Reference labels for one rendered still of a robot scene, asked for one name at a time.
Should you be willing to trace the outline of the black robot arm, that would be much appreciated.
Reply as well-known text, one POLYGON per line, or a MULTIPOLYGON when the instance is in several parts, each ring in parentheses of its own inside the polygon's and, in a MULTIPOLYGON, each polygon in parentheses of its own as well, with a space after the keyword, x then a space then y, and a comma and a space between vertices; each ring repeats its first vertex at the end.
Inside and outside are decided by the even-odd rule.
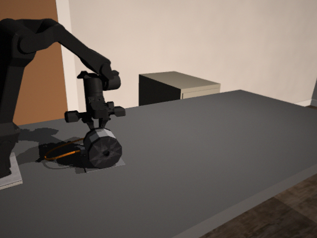
MULTIPOLYGON (((9 158, 15 143, 18 143, 18 136, 21 132, 21 129, 13 123, 13 117, 23 71, 34 59, 37 51, 47 49, 54 42, 71 50, 88 69, 94 72, 81 71, 77 76, 78 79, 84 81, 85 93, 116 90, 121 86, 119 72, 111 69, 111 61, 89 49, 55 20, 51 18, 17 20, 6 18, 1 20, 0 179, 11 175, 9 158)), ((89 98, 88 114, 91 114, 93 119, 108 118, 109 113, 114 113, 114 102, 105 102, 103 98, 100 97, 99 101, 89 98)))

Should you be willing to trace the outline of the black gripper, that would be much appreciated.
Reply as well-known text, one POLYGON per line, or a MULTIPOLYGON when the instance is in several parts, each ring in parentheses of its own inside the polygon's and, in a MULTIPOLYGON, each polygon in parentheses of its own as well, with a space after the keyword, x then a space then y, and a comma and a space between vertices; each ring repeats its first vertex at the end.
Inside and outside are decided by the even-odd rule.
MULTIPOLYGON (((86 112, 79 113, 77 110, 72 111, 66 111, 64 113, 65 115, 65 121, 66 122, 78 122, 78 120, 81 118, 83 123, 88 123, 87 125, 90 126, 90 130, 94 128, 94 121, 92 120, 92 115, 88 114, 87 111, 87 105, 89 102, 89 98, 93 98, 94 101, 99 101, 100 97, 103 96, 103 92, 101 93, 85 93, 85 103, 86 103, 86 112)), ((125 109, 121 106, 115 106, 114 107, 114 113, 109 113, 108 118, 99 118, 99 127, 105 127, 106 123, 111 120, 110 115, 115 115, 116 117, 126 116, 125 109)))

